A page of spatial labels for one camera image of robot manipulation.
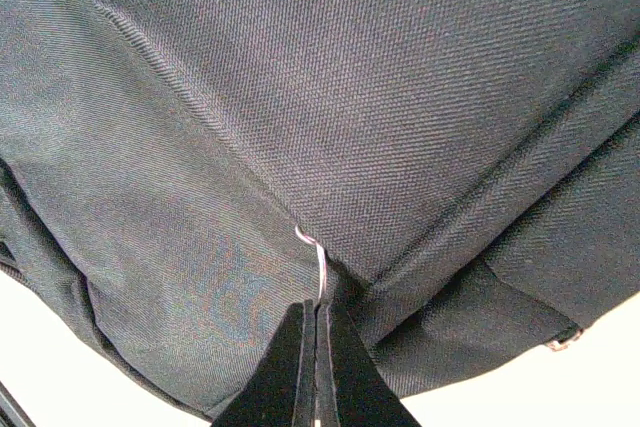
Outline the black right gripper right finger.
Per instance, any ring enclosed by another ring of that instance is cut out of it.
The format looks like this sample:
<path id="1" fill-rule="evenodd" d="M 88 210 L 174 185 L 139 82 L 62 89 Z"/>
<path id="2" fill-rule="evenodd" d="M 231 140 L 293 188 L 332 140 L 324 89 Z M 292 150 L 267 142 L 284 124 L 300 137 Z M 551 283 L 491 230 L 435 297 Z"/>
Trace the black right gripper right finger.
<path id="1" fill-rule="evenodd" d="M 317 417 L 323 426 L 410 427 L 419 423 L 379 374 L 347 311 L 316 310 Z"/>

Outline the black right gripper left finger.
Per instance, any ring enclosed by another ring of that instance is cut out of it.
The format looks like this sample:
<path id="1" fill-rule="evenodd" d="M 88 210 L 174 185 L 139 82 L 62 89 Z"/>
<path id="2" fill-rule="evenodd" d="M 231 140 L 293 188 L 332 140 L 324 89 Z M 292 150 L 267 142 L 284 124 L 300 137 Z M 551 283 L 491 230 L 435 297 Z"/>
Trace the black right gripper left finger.
<path id="1" fill-rule="evenodd" d="M 254 374 L 214 420 L 218 427 L 310 427 L 315 421 L 315 306 L 290 305 Z"/>

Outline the black student bag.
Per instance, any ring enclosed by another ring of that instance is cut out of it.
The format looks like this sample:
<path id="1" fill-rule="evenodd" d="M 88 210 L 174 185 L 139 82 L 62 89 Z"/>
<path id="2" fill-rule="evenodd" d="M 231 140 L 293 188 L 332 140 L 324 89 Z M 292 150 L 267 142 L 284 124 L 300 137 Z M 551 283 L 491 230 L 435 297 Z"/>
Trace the black student bag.
<path id="1" fill-rule="evenodd" d="M 1 0 L 1 269 L 212 424 L 306 300 L 399 400 L 566 348 L 639 290 L 639 0 Z"/>

